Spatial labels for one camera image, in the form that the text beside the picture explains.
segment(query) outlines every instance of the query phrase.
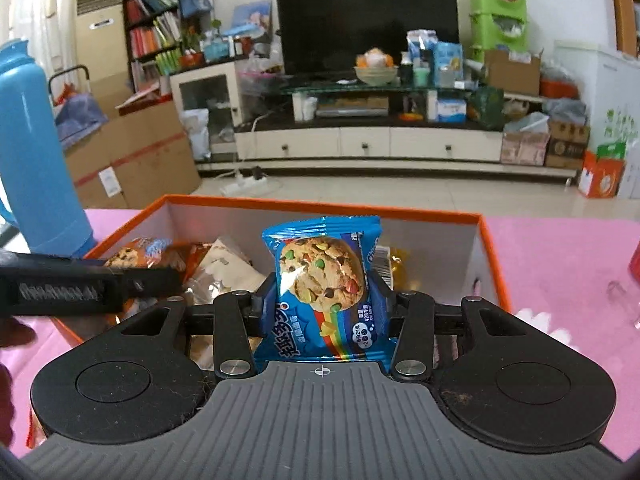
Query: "orange box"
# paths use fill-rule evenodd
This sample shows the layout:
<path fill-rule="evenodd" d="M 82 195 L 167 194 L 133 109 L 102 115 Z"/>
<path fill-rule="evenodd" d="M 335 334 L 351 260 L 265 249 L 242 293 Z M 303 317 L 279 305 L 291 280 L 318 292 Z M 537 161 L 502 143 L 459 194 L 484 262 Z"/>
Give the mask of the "orange box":
<path fill-rule="evenodd" d="M 273 272 L 273 255 L 262 241 L 267 227 L 320 216 L 378 215 L 380 243 L 408 252 L 411 288 L 446 304 L 482 295 L 511 311 L 491 235 L 480 214 L 369 205 L 291 202 L 257 198 L 165 195 L 98 244 L 88 258 L 109 258 L 136 237 L 213 242 L 231 238 L 255 269 Z M 77 345 L 108 328 L 101 317 L 54 320 Z"/>
<path fill-rule="evenodd" d="M 598 158 L 595 153 L 587 152 L 578 190 L 587 198 L 612 198 L 618 191 L 624 168 L 624 160 Z"/>

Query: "hand-cart handle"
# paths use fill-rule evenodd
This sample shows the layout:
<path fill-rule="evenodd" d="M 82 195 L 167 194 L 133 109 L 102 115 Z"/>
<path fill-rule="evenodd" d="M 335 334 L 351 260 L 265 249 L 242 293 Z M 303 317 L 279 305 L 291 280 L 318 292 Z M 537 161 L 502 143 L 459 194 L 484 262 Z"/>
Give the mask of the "hand-cart handle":
<path fill-rule="evenodd" d="M 53 83 L 53 80 L 57 77 L 60 77 L 61 75 L 65 75 L 68 74 L 69 72 L 74 72 L 75 70 L 84 70 L 84 76 L 86 77 L 86 84 L 87 84 L 87 89 L 89 91 L 89 93 L 91 93 L 91 85 L 89 85 L 89 69 L 86 67 L 86 65 L 75 65 L 72 66 L 71 68 L 66 68 L 64 70 L 61 70 L 60 72 L 56 72 L 54 75 L 51 76 L 51 78 L 49 79 L 49 94 L 53 97 L 53 93 L 51 91 L 51 83 Z"/>

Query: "tiled floor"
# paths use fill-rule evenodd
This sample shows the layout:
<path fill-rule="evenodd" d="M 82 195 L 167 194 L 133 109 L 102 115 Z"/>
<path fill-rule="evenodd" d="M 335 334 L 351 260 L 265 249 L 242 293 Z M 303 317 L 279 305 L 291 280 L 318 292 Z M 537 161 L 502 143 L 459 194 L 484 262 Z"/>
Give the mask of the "tiled floor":
<path fill-rule="evenodd" d="M 640 220 L 640 200 L 587 200 L 576 187 L 565 188 L 563 184 L 396 176 L 278 176 L 271 180 L 261 197 L 456 210 L 488 216 Z M 219 195 L 220 187 L 231 181 L 205 179 L 194 194 Z"/>

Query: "gray gripper base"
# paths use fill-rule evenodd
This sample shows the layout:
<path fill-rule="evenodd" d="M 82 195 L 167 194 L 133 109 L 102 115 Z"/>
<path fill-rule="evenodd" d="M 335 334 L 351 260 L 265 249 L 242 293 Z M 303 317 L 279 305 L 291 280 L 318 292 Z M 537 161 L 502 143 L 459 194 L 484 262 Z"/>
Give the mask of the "gray gripper base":
<path fill-rule="evenodd" d="M 24 462 L 47 480 L 588 480 L 620 467 L 591 446 L 494 449 L 453 426 L 427 388 L 394 382 L 377 364 L 326 364 L 324 376 L 318 367 L 271 362 L 254 378 L 223 381 L 164 435 L 122 446 L 56 435 Z"/>

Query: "white refrigerator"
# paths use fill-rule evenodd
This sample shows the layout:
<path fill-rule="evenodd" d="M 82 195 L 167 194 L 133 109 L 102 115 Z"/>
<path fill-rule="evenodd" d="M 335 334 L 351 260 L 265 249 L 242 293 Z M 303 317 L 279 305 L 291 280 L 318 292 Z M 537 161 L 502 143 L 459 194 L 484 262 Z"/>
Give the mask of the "white refrigerator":
<path fill-rule="evenodd" d="M 640 60 L 577 41 L 556 41 L 554 58 L 577 78 L 590 117 L 589 150 L 622 158 L 622 144 L 640 128 Z"/>

